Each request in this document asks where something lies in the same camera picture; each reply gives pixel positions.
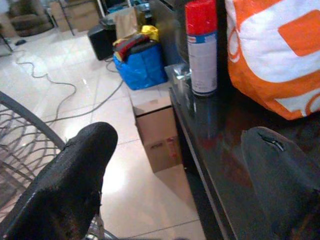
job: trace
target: white tile floor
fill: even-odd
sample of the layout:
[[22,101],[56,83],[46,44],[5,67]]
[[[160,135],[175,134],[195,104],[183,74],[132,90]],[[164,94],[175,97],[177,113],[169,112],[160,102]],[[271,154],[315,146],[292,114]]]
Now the white tile floor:
[[[121,82],[119,74],[107,71],[106,63],[96,60],[86,32],[72,36],[53,29],[25,39],[28,43],[17,49],[26,50],[19,61],[33,61],[36,76],[48,72],[54,81],[77,87],[76,94],[62,105],[59,117],[92,110]],[[32,78],[30,65],[16,64],[21,54],[0,57],[0,91],[43,121],[52,120],[58,104],[73,88],[54,85],[44,77]],[[93,113],[51,125],[64,141],[98,121],[117,130],[118,146],[105,171],[101,206],[105,228],[117,237],[205,239],[182,165],[153,174],[135,126],[130,98],[138,105],[168,95],[167,83],[137,91],[123,84]]]

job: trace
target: dark table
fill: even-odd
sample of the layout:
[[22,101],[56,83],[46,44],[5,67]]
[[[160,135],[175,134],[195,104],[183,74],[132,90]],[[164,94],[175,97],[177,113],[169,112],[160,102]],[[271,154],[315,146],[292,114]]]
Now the dark table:
[[190,80],[180,89],[172,84],[170,97],[185,172],[206,238],[273,239],[244,167],[242,131],[270,128],[319,160],[320,114],[288,121],[233,87],[198,98],[191,92]]

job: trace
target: black speaker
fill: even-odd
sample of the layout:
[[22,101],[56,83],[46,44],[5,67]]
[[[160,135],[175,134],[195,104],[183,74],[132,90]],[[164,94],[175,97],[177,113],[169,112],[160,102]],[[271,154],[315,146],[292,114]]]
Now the black speaker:
[[98,60],[107,59],[114,53],[112,43],[117,40],[115,29],[105,29],[101,24],[87,33]]

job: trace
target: cardboard boxes stacked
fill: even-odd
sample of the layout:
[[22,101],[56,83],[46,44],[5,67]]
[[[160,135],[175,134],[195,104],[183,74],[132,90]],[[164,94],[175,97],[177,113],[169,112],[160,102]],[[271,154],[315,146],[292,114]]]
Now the cardboard boxes stacked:
[[[99,14],[94,2],[85,2],[85,0],[69,1],[70,5],[79,4],[65,8],[64,11],[68,20],[74,29],[78,32],[87,31],[99,23]],[[63,11],[58,2],[50,4],[51,14],[61,32],[70,30],[64,17]]]
[[154,173],[182,163],[181,150],[169,97],[133,107],[135,124]]

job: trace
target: brown armchair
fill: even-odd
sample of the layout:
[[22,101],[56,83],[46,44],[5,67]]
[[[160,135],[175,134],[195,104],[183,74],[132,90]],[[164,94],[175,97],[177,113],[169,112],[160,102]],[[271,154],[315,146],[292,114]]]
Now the brown armchair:
[[11,4],[11,24],[20,37],[43,33],[53,28],[40,0],[19,0]]

